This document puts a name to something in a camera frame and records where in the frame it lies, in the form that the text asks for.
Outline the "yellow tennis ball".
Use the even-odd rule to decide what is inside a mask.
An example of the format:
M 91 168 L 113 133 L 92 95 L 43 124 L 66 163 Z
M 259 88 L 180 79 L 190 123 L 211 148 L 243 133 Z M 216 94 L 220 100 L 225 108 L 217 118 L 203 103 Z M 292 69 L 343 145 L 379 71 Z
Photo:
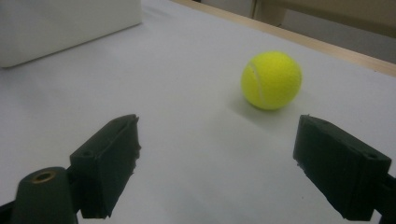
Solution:
M 268 51 L 248 61 L 240 86 L 250 104 L 263 110 L 277 110 L 296 97 L 302 81 L 297 62 L 286 53 Z

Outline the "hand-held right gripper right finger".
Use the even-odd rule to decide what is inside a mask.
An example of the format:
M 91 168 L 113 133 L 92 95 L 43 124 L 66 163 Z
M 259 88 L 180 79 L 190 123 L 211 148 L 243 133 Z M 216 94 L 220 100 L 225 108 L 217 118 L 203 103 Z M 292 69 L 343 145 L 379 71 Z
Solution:
M 293 158 L 345 219 L 392 220 L 391 158 L 324 119 L 302 115 Z

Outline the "white foam board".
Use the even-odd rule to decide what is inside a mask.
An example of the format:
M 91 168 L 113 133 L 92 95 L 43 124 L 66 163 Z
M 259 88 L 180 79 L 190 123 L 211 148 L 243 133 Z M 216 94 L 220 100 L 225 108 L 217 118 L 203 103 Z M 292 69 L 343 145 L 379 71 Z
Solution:
M 262 111 L 241 95 L 247 61 L 281 50 L 298 96 Z M 26 175 L 69 157 L 110 120 L 138 116 L 141 155 L 109 219 L 81 224 L 347 224 L 292 157 L 299 117 L 326 119 L 388 155 L 396 76 L 223 19 L 144 0 L 140 25 L 0 68 L 0 205 Z

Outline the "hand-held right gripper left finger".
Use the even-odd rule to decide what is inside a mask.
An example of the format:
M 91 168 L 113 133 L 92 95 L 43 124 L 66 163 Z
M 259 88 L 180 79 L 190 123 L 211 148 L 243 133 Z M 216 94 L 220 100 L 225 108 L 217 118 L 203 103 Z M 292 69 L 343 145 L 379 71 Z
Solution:
M 71 154 L 69 173 L 83 217 L 111 216 L 140 157 L 137 122 L 135 114 L 113 119 Z

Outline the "white plastic container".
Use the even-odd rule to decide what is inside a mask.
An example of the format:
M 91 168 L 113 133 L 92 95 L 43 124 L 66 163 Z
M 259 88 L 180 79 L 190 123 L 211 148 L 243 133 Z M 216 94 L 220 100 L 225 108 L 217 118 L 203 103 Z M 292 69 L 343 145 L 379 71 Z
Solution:
M 73 48 L 142 22 L 142 0 L 0 0 L 0 67 Z

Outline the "wooden shelf unit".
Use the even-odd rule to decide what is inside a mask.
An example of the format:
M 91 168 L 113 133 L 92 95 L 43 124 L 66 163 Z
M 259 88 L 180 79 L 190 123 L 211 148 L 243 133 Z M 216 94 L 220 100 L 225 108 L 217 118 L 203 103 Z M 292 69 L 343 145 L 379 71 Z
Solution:
M 250 16 L 278 26 L 287 9 L 396 38 L 396 0 L 252 0 Z

